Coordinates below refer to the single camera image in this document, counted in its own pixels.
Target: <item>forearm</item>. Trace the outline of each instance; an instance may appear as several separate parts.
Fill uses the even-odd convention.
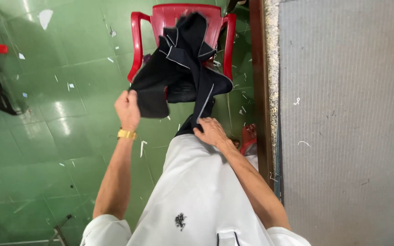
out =
[[[101,182],[93,219],[100,215],[124,218],[130,198],[130,157],[133,140],[121,137]]]
[[[250,203],[264,227],[281,226],[291,230],[284,207],[258,171],[235,148],[232,141],[220,144],[218,149],[229,161]]]

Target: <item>chair backrest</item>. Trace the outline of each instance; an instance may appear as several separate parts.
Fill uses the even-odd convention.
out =
[[[164,27],[175,26],[180,16],[190,12],[199,12],[205,16],[208,23],[205,42],[212,48],[215,48],[223,25],[223,18],[221,17],[220,7],[207,4],[172,3],[153,6],[153,15],[150,20],[156,44],[159,46],[159,35],[163,34]]]

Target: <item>gold watch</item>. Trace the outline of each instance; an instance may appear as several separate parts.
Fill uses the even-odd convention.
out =
[[[136,132],[131,132],[131,131],[126,131],[126,130],[120,129],[118,131],[117,139],[119,139],[120,137],[125,137],[125,138],[130,138],[132,140],[135,140],[136,139]]]

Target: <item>hand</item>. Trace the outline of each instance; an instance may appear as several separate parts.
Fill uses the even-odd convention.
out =
[[[222,144],[231,143],[232,141],[226,136],[221,124],[214,118],[200,118],[199,124],[203,128],[201,132],[197,127],[194,127],[194,134],[203,142],[220,147]]]
[[[121,93],[114,106],[123,130],[134,132],[141,119],[136,91],[130,90]]]

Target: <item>chair armrest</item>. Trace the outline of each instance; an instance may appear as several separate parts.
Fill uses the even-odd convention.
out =
[[[132,83],[133,77],[141,68],[142,65],[142,38],[141,38],[141,20],[146,20],[151,23],[150,16],[141,12],[132,12],[130,16],[130,23],[132,26],[132,38],[133,38],[133,65],[130,69],[127,80]]]
[[[232,50],[235,38],[236,15],[227,14],[223,18],[223,25],[227,24],[226,45],[223,57],[223,73],[232,80]]]

